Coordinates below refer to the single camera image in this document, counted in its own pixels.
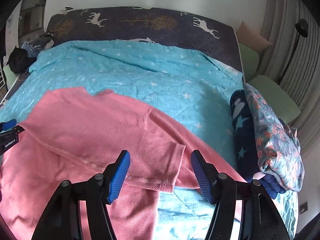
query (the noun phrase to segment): pink t-shirt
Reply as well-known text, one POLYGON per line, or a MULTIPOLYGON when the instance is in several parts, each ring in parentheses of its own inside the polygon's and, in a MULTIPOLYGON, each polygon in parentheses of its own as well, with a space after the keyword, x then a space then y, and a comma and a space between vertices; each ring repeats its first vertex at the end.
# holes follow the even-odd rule
MULTIPOLYGON (((131 165, 119 198, 107 206, 118 239, 152 239, 159 191, 199 188, 190 154, 199 149, 219 172, 244 181, 212 148, 161 111, 111 90, 48 91, 28 119, 19 143, 4 154, 0 213, 18 240, 30 240, 59 183, 103 172, 126 149, 131 165)), ((240 219, 237 204, 235 217, 240 219)), ((90 233, 81 203, 84 238, 90 233)))

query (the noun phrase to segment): bed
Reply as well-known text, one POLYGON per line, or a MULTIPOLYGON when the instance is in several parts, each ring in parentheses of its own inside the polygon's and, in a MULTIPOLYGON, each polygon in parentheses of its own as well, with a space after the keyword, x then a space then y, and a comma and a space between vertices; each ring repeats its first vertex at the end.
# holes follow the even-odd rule
MULTIPOLYGON (((242 68, 230 26, 185 12, 120 7, 64 11, 47 31, 56 47, 41 52, 31 74, 20 76, 0 110, 1 122, 26 119, 47 89, 83 86, 94 95, 111 88, 173 117, 236 169, 229 99, 242 88, 242 68)), ((279 194, 277 203, 293 237, 297 194, 279 194)), ((176 188, 161 193, 158 213, 156 239, 203 239, 213 207, 195 190, 176 188), (192 230, 181 221, 192 221, 192 230)), ((240 223, 234 225, 236 235, 240 223)))

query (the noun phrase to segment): beige pillow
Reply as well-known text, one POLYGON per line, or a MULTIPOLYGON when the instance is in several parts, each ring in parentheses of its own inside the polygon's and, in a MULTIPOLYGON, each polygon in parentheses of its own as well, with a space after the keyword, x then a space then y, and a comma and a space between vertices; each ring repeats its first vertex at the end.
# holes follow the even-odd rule
POLYGON ((236 31, 236 35, 239 42, 250 47, 259 54, 272 45, 271 42, 267 41, 259 33, 251 30, 244 22, 241 23, 241 26, 236 31))

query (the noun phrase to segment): lamp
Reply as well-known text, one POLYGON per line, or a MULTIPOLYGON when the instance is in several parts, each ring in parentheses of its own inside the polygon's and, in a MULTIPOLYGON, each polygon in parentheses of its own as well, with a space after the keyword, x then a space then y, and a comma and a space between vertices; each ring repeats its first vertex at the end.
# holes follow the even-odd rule
POLYGON ((302 36, 304 38, 308 37, 309 25, 308 25, 308 22, 305 19, 298 20, 298 22, 295 24, 294 27, 296 28, 296 30, 298 32, 298 35, 297 35, 296 41, 294 43, 290 59, 289 59, 287 65, 284 68, 284 71, 282 72, 282 74, 281 74, 281 76, 279 78, 278 85, 283 80, 283 77, 284 77, 284 75, 286 74, 286 72, 287 72, 287 70, 289 68, 289 65, 290 65, 290 63, 292 61, 293 55, 296 52, 300 36, 302 36))

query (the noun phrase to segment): pile of clothes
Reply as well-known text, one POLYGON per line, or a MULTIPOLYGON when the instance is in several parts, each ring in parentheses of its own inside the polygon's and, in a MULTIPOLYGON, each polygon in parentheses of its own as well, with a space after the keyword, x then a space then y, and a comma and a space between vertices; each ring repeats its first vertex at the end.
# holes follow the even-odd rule
POLYGON ((258 179, 272 199, 287 190, 300 191, 304 168, 296 129, 278 119, 248 84, 233 93, 230 106, 239 174, 247 182, 258 179))
POLYGON ((26 41, 21 48, 15 47, 11 52, 8 65, 15 74, 25 74, 28 68, 37 60, 41 50, 53 47, 53 34, 45 33, 33 41, 26 41))

